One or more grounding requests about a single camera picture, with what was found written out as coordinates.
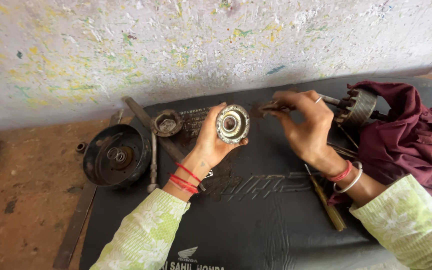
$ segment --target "light green kurta sleeve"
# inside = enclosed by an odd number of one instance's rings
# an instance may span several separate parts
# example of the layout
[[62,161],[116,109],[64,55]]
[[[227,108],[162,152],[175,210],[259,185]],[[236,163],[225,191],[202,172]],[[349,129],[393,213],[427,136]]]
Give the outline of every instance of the light green kurta sleeve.
[[161,189],[154,190],[123,218],[90,270],[160,269],[189,206]]
[[432,269],[432,197],[412,175],[349,211],[402,264]]

